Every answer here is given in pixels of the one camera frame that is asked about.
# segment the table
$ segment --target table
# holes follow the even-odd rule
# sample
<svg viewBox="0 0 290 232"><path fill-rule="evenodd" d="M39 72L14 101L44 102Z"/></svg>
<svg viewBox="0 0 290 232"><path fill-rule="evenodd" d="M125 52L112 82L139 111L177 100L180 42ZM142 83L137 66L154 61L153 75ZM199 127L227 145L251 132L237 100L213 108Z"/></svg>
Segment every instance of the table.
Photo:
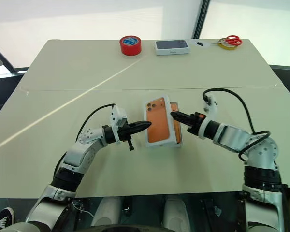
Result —
<svg viewBox="0 0 290 232"><path fill-rule="evenodd" d="M192 47L188 55L161 57L153 41L142 42L135 57L122 55L118 41L47 42L0 112L0 198L39 197L82 122L99 106L115 102L133 122L143 119L145 98L168 94L180 111L203 112L201 95L209 87L237 92L256 130L272 132L283 181L290 185L290 94L249 40L234 51ZM215 96L217 121L249 131L238 100ZM106 124L104 109L86 127ZM241 189L244 168L237 154L187 133L185 126L182 135L182 148L146 148L144 132L132 136L134 151L127 143L109 145L96 155L77 196Z"/></svg>

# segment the phone box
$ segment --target phone box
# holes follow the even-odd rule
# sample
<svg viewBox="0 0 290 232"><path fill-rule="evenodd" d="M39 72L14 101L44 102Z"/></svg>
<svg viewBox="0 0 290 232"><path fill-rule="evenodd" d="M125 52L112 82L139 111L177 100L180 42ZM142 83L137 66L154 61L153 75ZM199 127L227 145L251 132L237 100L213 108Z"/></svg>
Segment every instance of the phone box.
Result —
<svg viewBox="0 0 290 232"><path fill-rule="evenodd" d="M168 95L160 95L147 99L143 103L144 119L151 121L152 125L146 129L146 146L181 146L176 144L174 120L171 116L171 103Z"/></svg>

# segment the red scissors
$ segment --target red scissors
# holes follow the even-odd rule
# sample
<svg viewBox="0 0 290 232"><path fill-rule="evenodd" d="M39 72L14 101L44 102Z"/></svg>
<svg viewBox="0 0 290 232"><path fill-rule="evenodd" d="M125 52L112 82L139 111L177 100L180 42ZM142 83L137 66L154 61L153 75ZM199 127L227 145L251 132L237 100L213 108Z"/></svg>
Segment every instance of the red scissors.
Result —
<svg viewBox="0 0 290 232"><path fill-rule="evenodd" d="M226 37L225 42L230 45L238 46L243 43L243 41L237 35L229 35Z"/></svg>

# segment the orange phone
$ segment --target orange phone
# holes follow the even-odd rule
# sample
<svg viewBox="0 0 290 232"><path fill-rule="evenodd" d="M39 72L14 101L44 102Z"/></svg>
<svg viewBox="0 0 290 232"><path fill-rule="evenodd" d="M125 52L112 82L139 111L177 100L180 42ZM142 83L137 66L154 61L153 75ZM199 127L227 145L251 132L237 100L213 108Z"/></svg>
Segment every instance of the orange phone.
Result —
<svg viewBox="0 0 290 232"><path fill-rule="evenodd" d="M178 104L176 102L171 102L171 110L178 111ZM176 143L180 143L180 122L174 120L174 130L175 130L175 136L176 136Z"/></svg>
<svg viewBox="0 0 290 232"><path fill-rule="evenodd" d="M164 98L147 103L146 119L151 122L151 126L147 129L149 143L166 140L170 137Z"/></svg>

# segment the black sneaker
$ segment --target black sneaker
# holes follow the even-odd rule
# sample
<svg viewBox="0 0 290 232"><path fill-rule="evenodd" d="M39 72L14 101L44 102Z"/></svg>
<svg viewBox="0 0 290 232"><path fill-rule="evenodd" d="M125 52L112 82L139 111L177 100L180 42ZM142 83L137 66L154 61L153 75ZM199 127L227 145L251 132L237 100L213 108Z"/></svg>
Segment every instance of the black sneaker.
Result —
<svg viewBox="0 0 290 232"><path fill-rule="evenodd" d="M12 208L4 208L0 212L0 228L4 229L15 222L14 211Z"/></svg>

